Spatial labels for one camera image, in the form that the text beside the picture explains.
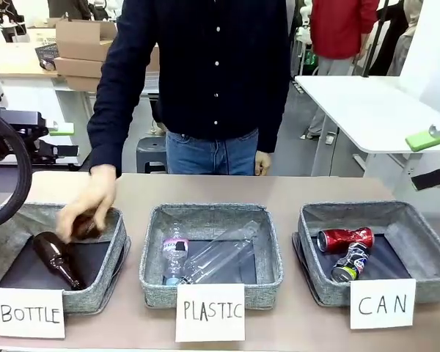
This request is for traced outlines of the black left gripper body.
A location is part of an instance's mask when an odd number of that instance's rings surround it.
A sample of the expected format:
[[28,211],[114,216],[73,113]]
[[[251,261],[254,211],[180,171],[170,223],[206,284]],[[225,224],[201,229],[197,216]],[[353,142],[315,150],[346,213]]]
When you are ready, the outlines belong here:
[[[0,118],[21,137],[32,162],[48,161],[48,155],[45,154],[47,147],[44,147],[43,152],[40,150],[39,138],[48,134],[45,119],[40,112],[0,109]],[[0,161],[14,153],[11,144],[0,132]]]

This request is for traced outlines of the person's right hand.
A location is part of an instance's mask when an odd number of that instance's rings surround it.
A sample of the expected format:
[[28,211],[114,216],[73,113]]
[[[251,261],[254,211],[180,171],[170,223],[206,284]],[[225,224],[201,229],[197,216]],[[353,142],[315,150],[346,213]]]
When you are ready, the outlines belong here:
[[106,214],[116,196],[116,169],[103,164],[90,169],[87,187],[71,203],[63,207],[56,221],[56,234],[64,243],[69,243],[73,223],[87,211],[93,212],[93,222],[99,232],[106,228]]

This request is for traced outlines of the person's left hand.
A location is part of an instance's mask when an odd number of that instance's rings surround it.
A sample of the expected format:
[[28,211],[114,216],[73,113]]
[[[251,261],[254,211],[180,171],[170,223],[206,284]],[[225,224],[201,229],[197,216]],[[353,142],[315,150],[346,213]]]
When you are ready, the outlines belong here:
[[257,151],[254,160],[254,175],[266,176],[272,165],[272,157],[269,153]]

